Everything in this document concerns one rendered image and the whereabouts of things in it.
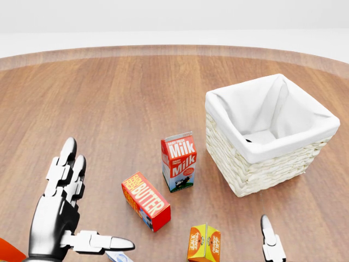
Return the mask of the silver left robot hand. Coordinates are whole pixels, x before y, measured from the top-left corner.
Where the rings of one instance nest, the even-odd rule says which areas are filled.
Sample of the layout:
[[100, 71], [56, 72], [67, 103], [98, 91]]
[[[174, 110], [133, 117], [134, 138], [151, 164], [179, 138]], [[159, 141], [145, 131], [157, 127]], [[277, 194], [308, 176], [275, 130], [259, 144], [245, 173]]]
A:
[[124, 238], [91, 230], [75, 232], [80, 219], [77, 201], [83, 197], [86, 172], [86, 159], [76, 152], [76, 140], [69, 137], [52, 160], [46, 189], [33, 216], [25, 262], [62, 262], [70, 249], [95, 255], [135, 249], [134, 243]]

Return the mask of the white wicker basket with liner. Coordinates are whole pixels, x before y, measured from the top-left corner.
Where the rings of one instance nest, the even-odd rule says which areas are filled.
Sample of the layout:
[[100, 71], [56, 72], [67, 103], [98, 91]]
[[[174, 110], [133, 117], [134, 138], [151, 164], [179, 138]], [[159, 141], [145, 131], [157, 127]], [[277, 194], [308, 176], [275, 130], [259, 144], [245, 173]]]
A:
[[306, 171], [340, 121], [282, 74], [206, 93], [206, 147], [238, 197]]

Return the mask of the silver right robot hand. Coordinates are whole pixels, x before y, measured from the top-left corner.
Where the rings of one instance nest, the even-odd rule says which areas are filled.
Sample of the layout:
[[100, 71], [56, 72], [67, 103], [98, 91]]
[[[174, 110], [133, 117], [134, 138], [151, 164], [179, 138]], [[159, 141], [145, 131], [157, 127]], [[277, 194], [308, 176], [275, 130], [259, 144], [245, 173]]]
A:
[[261, 217], [261, 230], [263, 234], [262, 249], [265, 262], [286, 262], [286, 254], [280, 237], [274, 233], [267, 215], [262, 215]]

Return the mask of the orange juice carton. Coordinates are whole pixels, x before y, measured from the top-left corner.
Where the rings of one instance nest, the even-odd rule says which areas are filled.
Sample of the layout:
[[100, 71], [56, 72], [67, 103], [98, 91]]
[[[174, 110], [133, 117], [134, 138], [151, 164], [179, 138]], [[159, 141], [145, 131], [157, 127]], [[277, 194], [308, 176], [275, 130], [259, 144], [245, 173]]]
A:
[[187, 261], [220, 262], [221, 232], [208, 224], [191, 227]]

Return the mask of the red and white milk carton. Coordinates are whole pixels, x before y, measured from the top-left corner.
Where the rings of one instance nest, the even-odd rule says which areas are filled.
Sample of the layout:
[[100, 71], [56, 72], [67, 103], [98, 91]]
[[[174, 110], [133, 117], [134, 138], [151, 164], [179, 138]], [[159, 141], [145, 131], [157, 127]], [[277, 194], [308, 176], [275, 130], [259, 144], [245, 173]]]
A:
[[197, 152], [192, 132], [169, 136], [161, 141], [163, 176], [170, 192], [194, 184]]

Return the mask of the small white and blue box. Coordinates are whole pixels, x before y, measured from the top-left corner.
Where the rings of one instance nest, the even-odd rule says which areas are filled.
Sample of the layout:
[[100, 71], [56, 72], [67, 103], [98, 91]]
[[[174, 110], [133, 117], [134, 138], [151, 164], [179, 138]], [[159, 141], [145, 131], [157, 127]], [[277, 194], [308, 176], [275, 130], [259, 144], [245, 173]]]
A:
[[106, 251], [105, 253], [112, 262], [133, 262], [124, 252]]

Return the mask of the red butter box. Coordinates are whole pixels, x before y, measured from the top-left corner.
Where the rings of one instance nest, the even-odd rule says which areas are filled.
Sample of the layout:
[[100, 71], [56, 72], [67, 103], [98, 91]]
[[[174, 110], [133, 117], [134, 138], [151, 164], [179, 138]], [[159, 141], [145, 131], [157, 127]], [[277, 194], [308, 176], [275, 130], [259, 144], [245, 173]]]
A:
[[122, 190], [129, 205], [153, 232], [170, 221], [170, 204], [140, 172], [124, 180]]

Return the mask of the red-orange tin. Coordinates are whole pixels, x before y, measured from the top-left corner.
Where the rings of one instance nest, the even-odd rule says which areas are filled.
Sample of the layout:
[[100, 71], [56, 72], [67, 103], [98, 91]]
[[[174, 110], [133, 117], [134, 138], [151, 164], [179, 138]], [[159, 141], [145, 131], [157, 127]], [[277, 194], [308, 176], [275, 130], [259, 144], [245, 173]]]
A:
[[0, 238], [0, 262], [22, 262], [26, 258], [20, 250]]

